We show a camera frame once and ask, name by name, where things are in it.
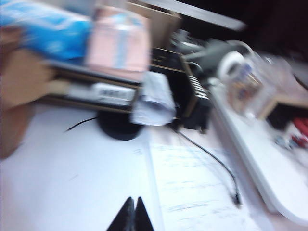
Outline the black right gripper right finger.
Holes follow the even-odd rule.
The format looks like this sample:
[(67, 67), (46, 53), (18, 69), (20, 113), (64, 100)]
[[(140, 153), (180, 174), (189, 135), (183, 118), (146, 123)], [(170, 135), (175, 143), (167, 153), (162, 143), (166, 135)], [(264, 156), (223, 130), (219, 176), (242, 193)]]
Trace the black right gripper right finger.
[(138, 198), (136, 206), (136, 231), (154, 231), (141, 197)]

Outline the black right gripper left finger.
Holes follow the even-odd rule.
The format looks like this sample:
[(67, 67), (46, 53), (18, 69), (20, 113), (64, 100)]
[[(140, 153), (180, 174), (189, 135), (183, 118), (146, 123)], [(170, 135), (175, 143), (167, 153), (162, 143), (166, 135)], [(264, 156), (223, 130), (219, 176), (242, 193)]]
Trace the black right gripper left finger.
[(107, 231), (132, 231), (134, 228), (134, 200), (129, 197), (109, 225)]

